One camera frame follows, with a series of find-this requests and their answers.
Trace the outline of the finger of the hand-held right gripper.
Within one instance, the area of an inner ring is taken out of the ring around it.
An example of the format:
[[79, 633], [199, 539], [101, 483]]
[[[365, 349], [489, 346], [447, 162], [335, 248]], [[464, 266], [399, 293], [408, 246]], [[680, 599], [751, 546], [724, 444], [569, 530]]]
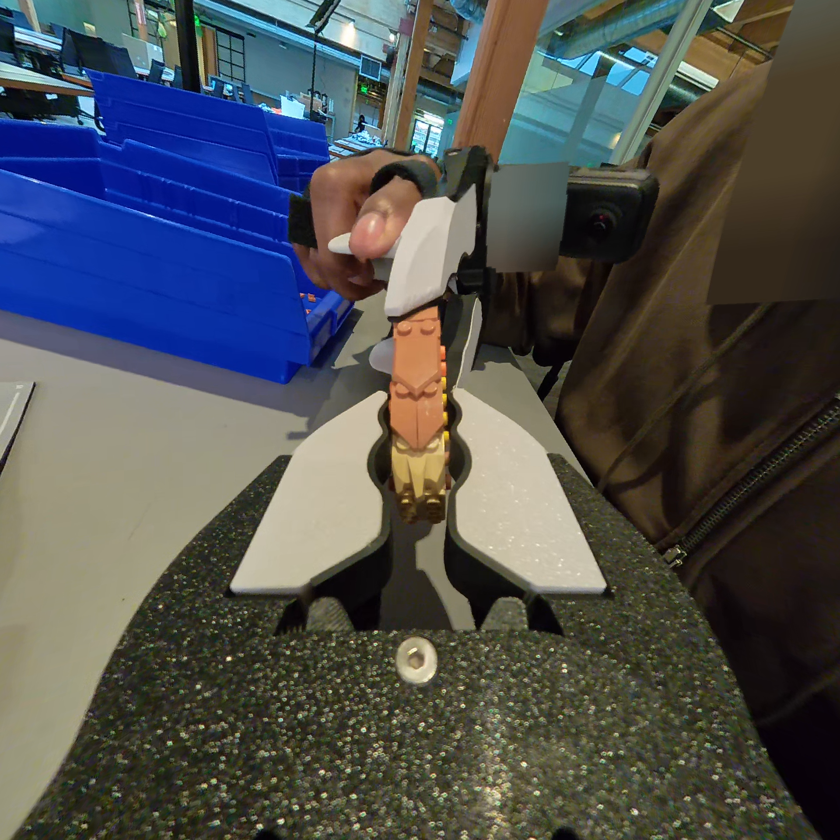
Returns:
[[477, 198], [446, 196], [415, 205], [401, 236], [382, 259], [384, 312], [392, 322], [444, 298], [464, 256], [476, 247]]
[[457, 314], [451, 340], [451, 387], [454, 389], [464, 384], [473, 369], [484, 326], [484, 312], [479, 297], [458, 297], [451, 303], [455, 309], [455, 304], [459, 304], [459, 310], [452, 311], [452, 314]]

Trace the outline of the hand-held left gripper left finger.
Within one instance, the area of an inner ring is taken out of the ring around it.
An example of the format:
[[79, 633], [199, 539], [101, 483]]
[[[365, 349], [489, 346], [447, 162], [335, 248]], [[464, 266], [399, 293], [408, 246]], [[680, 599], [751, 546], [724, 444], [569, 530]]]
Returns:
[[303, 595], [347, 568], [384, 531], [371, 455], [383, 437], [383, 391], [320, 426], [290, 457], [230, 582], [236, 595]]

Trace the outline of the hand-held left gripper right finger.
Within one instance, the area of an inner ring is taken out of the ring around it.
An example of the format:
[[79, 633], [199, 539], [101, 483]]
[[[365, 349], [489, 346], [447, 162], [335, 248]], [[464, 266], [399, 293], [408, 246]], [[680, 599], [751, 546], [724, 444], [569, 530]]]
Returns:
[[537, 595], [602, 595], [606, 580], [540, 442], [457, 387], [465, 465], [449, 522], [468, 551]]

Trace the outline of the brown toy brick model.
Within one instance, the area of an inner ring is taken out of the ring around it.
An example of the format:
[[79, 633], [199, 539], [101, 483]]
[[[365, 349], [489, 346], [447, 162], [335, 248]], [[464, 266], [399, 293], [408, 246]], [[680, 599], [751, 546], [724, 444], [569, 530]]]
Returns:
[[447, 351], [438, 304], [396, 321], [388, 419], [391, 488], [408, 524], [445, 519], [451, 487]]

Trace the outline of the blue storage bin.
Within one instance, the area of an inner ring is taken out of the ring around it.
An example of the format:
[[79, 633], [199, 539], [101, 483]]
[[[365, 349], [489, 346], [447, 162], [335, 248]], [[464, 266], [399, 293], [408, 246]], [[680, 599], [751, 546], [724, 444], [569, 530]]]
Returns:
[[94, 129], [2, 120], [2, 170], [290, 259], [290, 193]]
[[329, 162], [318, 122], [87, 70], [108, 141], [132, 141], [300, 192]]
[[286, 384], [352, 303], [284, 255], [24, 175], [1, 176], [2, 310]]

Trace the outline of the grey instruction booklet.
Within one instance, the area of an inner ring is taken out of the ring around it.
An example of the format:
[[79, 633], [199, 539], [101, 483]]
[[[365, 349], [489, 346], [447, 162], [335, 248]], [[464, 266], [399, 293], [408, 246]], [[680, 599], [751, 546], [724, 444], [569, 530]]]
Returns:
[[1, 470], [14, 446], [35, 388], [36, 383], [31, 381], [1, 383]]

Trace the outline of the grey desk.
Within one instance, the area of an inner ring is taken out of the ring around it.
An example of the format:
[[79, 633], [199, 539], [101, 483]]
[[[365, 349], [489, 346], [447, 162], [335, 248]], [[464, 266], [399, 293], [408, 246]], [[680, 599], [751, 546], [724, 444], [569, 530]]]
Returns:
[[2, 312], [34, 382], [2, 471], [2, 835], [72, 744], [123, 629], [175, 556], [277, 456], [380, 384], [382, 296], [287, 385]]

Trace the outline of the person's right hand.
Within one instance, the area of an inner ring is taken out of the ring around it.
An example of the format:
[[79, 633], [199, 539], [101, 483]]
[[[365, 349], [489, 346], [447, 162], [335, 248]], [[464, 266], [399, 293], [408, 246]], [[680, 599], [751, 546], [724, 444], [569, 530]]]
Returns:
[[293, 249], [315, 286], [348, 301], [369, 298], [383, 288], [371, 262], [394, 246], [422, 196], [412, 182], [400, 177], [376, 192], [370, 191], [370, 185], [382, 167], [407, 161], [421, 162], [437, 180], [441, 178], [432, 159], [388, 150], [335, 160], [314, 172], [310, 202], [318, 247], [293, 245]]

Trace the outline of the wooden pillar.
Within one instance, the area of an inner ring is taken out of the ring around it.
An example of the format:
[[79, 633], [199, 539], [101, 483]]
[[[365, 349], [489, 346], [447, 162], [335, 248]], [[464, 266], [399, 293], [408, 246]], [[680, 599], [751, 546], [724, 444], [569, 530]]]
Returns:
[[489, 1], [458, 116], [454, 146], [499, 162], [547, 1]]
[[405, 151], [409, 144], [413, 111], [417, 94], [417, 82], [423, 65], [427, 32], [431, 21], [434, 1], [418, 1], [414, 16], [413, 33], [406, 60], [400, 108], [395, 124], [392, 146]]

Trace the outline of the person's brown jacket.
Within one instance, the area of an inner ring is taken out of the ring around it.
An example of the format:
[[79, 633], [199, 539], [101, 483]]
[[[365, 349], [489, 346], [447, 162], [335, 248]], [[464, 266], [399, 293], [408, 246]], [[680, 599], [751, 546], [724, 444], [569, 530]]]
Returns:
[[607, 499], [683, 556], [759, 726], [837, 729], [838, 427], [747, 479], [838, 408], [838, 303], [706, 302], [771, 66], [722, 82], [642, 153], [655, 210], [635, 257], [591, 273], [559, 421]]

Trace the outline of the black pole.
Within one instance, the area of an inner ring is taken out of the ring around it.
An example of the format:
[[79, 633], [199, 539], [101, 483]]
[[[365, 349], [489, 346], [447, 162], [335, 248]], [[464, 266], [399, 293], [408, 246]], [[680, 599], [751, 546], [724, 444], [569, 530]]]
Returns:
[[183, 89], [201, 92], [202, 81], [196, 42], [195, 10], [193, 1], [174, 1]]

